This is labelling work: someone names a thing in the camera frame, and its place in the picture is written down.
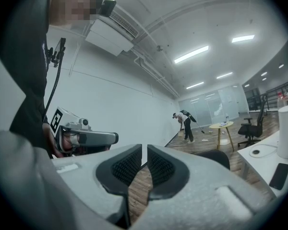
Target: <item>black backpack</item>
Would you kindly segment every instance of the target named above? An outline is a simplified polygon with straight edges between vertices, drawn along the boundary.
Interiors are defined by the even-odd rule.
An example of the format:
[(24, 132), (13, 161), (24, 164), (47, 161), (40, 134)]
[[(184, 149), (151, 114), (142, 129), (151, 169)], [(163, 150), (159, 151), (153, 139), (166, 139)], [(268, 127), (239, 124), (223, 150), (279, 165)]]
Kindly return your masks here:
[(189, 117), (193, 122), (196, 123), (195, 118), (189, 112), (187, 112), (185, 110), (181, 110), (180, 112), (183, 113), (184, 115), (186, 115), (187, 117)]

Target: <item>white cylinder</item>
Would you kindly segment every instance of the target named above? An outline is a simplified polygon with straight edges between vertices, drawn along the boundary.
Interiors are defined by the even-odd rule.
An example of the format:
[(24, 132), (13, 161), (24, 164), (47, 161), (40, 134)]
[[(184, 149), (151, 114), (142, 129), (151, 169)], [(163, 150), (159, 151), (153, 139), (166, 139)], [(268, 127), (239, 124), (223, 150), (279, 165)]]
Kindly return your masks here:
[(279, 157), (288, 159), (288, 106), (278, 111), (279, 116), (279, 143), (277, 154)]

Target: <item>air conditioner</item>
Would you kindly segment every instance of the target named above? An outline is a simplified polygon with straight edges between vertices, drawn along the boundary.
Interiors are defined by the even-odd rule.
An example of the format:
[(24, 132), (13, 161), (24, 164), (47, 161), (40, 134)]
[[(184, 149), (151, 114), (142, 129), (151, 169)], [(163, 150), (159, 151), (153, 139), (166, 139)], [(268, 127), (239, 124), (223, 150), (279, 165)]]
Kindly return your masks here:
[(133, 48), (131, 42), (139, 32), (131, 23), (117, 12), (112, 11), (109, 18), (99, 17), (91, 26), (86, 41), (118, 56), (122, 51)]

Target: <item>fluorescent light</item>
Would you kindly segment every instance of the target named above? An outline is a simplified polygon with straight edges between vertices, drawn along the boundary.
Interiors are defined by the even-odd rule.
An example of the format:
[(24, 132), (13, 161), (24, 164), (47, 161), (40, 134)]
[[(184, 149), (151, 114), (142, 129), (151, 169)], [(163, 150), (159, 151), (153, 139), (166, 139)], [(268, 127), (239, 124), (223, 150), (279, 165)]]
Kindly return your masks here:
[(187, 89), (193, 88), (193, 87), (195, 87), (195, 86), (197, 86), (197, 85), (201, 85), (201, 84), (203, 84), (203, 83), (204, 83), (204, 82), (197, 83), (197, 84), (195, 84), (195, 85), (192, 85), (192, 86), (190, 86), (190, 87), (187, 87)]
[(249, 36), (240, 36), (240, 37), (235, 37), (232, 39), (232, 43), (235, 42), (240, 42), (240, 41), (245, 41), (245, 40), (251, 40), (255, 37), (255, 35), (249, 35)]
[(224, 75), (222, 75), (222, 76), (218, 76), (216, 79), (220, 79), (220, 78), (225, 77), (225, 76), (228, 76), (228, 75), (230, 75), (230, 74), (232, 74), (232, 72), (226, 73), (226, 74), (224, 74)]
[(179, 57), (178, 59), (174, 60), (174, 62), (177, 64), (177, 63), (179, 63), (179, 62), (181, 62), (181, 61), (183, 61), (183, 60), (185, 60), (187, 58), (190, 58), (192, 56), (195, 56), (195, 55), (198, 55), (198, 54), (200, 54), (202, 52), (205, 52), (208, 49), (209, 49), (209, 46), (205, 46), (205, 47), (199, 48), (199, 49), (197, 49), (195, 51), (192, 51), (191, 53), (188, 53), (188, 54), (186, 54), (186, 55), (184, 55), (182, 57)]

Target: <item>railing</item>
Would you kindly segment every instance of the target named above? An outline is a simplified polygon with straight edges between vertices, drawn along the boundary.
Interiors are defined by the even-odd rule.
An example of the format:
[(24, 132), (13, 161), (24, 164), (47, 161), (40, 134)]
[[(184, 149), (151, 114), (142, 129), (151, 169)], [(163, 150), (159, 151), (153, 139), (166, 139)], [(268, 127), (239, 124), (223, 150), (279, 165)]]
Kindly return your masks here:
[(283, 95), (285, 95), (286, 92), (288, 92), (288, 82), (273, 88), (271, 90), (268, 90), (266, 93), (261, 95), (256, 95), (250, 98), (247, 98), (247, 102), (249, 105), (250, 111), (257, 111), (260, 110), (261, 103), (262, 103), (262, 96), (267, 95), (267, 102), (264, 105), (264, 108), (267, 110), (277, 108), (277, 99), (278, 99), (278, 93), (281, 92)]

